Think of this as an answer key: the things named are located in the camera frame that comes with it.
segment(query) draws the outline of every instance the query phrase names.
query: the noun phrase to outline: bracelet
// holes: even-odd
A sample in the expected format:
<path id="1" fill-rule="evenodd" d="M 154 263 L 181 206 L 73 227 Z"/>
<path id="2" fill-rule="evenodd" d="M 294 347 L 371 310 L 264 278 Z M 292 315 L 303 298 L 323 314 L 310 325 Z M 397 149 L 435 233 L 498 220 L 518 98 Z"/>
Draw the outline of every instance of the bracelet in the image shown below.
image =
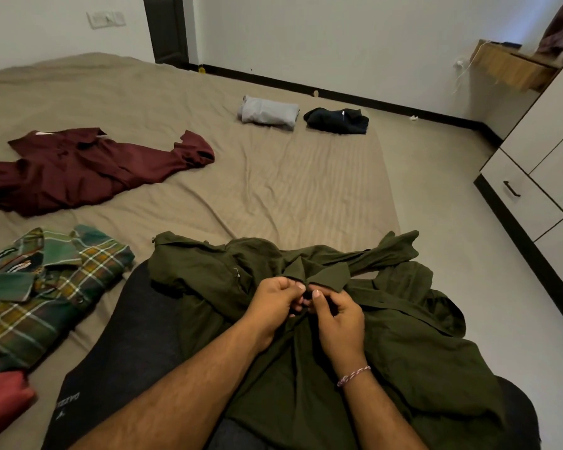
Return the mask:
<path id="1" fill-rule="evenodd" d="M 367 370 L 371 370 L 371 366 L 367 365 L 364 368 L 361 368 L 359 370 L 356 370 L 355 372 L 352 372 L 351 374 L 349 374 L 348 376 L 344 376 L 343 378 L 341 378 L 338 383 L 336 384 L 337 387 L 344 387 L 346 385 L 346 382 L 348 382 L 350 379 L 354 378 L 355 376 L 358 376 L 359 374 L 361 374 L 363 371 L 367 371 Z"/>

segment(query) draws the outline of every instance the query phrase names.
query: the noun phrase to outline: red garment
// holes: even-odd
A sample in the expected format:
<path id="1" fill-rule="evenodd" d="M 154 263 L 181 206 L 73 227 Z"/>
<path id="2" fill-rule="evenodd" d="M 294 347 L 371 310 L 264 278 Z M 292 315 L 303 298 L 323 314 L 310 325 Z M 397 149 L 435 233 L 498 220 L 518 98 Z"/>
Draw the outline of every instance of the red garment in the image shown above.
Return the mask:
<path id="1" fill-rule="evenodd" d="M 31 131 L 11 140 L 9 145 L 22 159 L 0 161 L 0 210 L 30 217 L 95 205 L 215 161 L 210 145 L 190 131 L 169 152 L 99 137 L 104 134 L 100 128 Z"/>
<path id="2" fill-rule="evenodd" d="M 0 433 L 31 406 L 34 398 L 35 392 L 22 371 L 0 372 Z"/>

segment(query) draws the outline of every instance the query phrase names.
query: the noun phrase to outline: hand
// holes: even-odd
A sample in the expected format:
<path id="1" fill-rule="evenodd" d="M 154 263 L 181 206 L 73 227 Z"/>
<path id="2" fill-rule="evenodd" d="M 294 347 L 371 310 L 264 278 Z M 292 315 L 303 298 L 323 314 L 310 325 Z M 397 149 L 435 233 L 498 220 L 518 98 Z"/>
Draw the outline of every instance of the hand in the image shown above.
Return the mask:
<path id="1" fill-rule="evenodd" d="M 361 307 L 344 290 L 340 293 L 325 287 L 311 285 L 313 301 L 309 310 L 317 313 L 319 339 L 338 375 L 342 378 L 367 366 L 363 342 L 365 339 L 365 316 Z M 338 307 L 338 314 L 331 315 L 325 297 Z"/>
<path id="2" fill-rule="evenodd" d="M 269 347 L 276 330 L 288 318 L 290 309 L 302 311 L 304 284 L 285 277 L 263 279 L 241 321 L 251 325 L 262 352 Z"/>

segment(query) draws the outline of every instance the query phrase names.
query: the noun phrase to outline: bed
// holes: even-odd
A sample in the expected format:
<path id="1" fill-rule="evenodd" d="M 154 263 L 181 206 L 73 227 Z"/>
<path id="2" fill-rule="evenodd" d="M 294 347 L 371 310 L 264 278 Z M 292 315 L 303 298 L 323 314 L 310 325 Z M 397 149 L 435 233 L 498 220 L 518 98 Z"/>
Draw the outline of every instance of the bed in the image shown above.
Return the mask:
<path id="1" fill-rule="evenodd" d="M 300 105 L 293 132 L 243 125 L 245 95 Z M 383 153 L 367 135 L 306 127 L 302 114 L 344 103 L 108 54 L 84 54 L 0 71 L 0 161 L 7 144 L 31 130 L 100 127 L 118 142 L 171 150 L 186 129 L 215 151 L 214 164 L 177 173 L 97 206 L 22 218 L 0 211 L 0 249 L 35 227 L 67 232 L 94 226 L 127 243 L 136 264 L 151 239 L 170 230 L 226 243 L 260 237 L 282 249 L 326 244 L 343 251 L 376 245 L 398 231 Z M 0 449 L 40 448 L 60 385 L 100 336 L 123 281 L 29 376 L 38 401 L 0 435 Z"/>

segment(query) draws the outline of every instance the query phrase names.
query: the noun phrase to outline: gray folded clothes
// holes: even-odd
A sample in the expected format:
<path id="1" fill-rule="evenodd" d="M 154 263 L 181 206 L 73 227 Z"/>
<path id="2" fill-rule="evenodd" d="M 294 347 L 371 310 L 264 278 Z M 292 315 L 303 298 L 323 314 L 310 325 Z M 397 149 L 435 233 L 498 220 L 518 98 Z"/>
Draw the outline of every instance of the gray folded clothes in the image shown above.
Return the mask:
<path id="1" fill-rule="evenodd" d="M 299 111 L 297 104 L 285 104 L 246 95 L 238 109 L 238 119 L 242 120 L 242 123 L 273 125 L 293 131 Z"/>

